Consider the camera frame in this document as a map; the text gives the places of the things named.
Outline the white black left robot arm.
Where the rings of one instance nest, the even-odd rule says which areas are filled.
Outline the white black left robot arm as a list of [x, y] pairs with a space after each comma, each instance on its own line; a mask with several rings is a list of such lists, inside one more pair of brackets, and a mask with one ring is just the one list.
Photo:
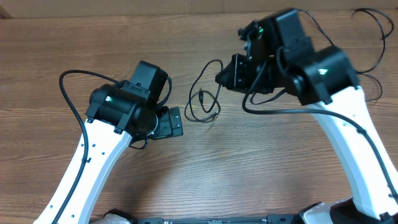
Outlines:
[[82, 135], [52, 199], [36, 223], [89, 223], [98, 197], [121, 154], [135, 142], [183, 135], [178, 107], [161, 100], [172, 83], [160, 67], [140, 61], [130, 80], [109, 79], [90, 95]]

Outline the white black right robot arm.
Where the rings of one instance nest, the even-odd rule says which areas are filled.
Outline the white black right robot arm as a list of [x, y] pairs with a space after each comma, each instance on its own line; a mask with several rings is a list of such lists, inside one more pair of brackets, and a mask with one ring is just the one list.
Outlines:
[[216, 82], [245, 96], [276, 88], [296, 96], [297, 113], [311, 114], [338, 156], [352, 196], [316, 203], [292, 223], [396, 223], [397, 169], [369, 115], [359, 72], [331, 45], [315, 51], [299, 10], [284, 9], [238, 30], [245, 55], [235, 54]]

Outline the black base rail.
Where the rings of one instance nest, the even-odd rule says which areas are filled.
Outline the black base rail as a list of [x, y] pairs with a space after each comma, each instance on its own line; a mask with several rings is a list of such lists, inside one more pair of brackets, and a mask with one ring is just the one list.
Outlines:
[[298, 213], [291, 214], [270, 214], [263, 217], [233, 217], [233, 218], [135, 218], [133, 224], [295, 224], [304, 223], [301, 215], [304, 211], [312, 208], [321, 202], [313, 203]]

